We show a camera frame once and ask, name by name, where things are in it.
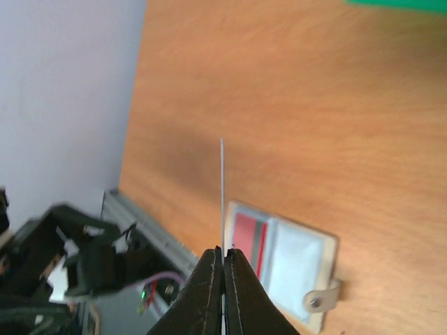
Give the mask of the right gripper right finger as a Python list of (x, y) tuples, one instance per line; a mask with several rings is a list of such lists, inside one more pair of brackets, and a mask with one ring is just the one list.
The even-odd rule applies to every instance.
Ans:
[(297, 334), (272, 303), (240, 249), (228, 250), (223, 266), (226, 333), (247, 335)]

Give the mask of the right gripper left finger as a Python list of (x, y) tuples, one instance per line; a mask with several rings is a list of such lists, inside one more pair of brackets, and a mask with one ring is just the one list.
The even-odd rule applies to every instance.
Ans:
[(148, 335), (221, 333), (223, 265), (221, 248), (207, 249), (173, 305)]

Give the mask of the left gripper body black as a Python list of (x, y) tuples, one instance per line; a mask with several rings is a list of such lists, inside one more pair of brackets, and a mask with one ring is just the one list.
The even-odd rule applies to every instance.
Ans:
[(71, 240), (78, 248), (66, 259), (67, 297), (116, 292), (143, 280), (147, 261), (143, 251), (119, 253), (114, 241), (122, 233), (113, 223), (88, 216), (68, 204), (50, 207), (22, 226), (10, 242), (10, 293), (32, 296), (43, 272), (56, 255), (65, 255)]

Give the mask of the white card holder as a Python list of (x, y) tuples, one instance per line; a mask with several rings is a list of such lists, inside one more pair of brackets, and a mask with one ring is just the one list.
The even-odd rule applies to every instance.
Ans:
[(226, 214), (225, 247), (232, 246), (238, 212), (266, 216), (268, 233), (261, 278), (272, 302), (291, 320), (317, 334), (326, 312), (334, 309), (341, 282), (335, 278), (338, 238), (289, 218), (231, 201)]

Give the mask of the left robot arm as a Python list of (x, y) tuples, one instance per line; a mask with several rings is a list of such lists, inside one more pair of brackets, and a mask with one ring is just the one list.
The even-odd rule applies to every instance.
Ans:
[(115, 293), (143, 279), (142, 257), (115, 249), (114, 242), (124, 236), (117, 225), (56, 204), (12, 233), (8, 205), (2, 189), (2, 334), (71, 333), (75, 314), (66, 304), (50, 302), (48, 277), (61, 260), (68, 298)]

